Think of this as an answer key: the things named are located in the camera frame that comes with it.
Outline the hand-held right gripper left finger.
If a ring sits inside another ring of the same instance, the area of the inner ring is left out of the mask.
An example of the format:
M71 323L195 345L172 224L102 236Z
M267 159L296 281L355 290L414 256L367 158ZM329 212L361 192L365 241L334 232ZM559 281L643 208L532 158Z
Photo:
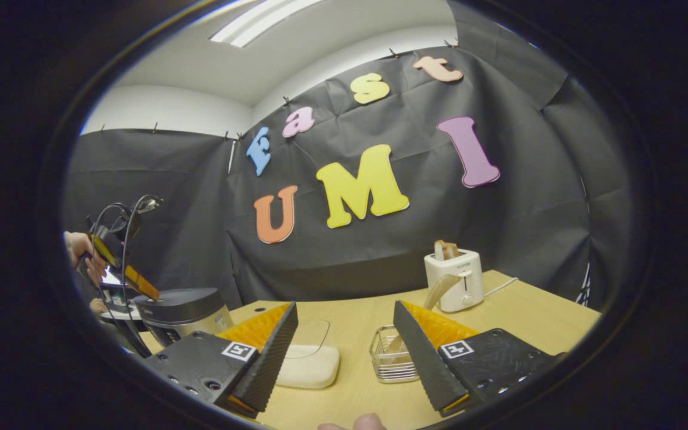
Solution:
M287 302L219 334L188 334L144 360L201 402L254 419L264 413L299 324Z

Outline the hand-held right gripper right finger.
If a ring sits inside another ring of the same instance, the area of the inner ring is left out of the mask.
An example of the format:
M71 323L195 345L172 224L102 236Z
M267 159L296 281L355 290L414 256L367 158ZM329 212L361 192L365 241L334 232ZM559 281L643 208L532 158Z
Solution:
M406 300L394 303L393 323L442 417L510 397L560 360L502 328L477 332Z

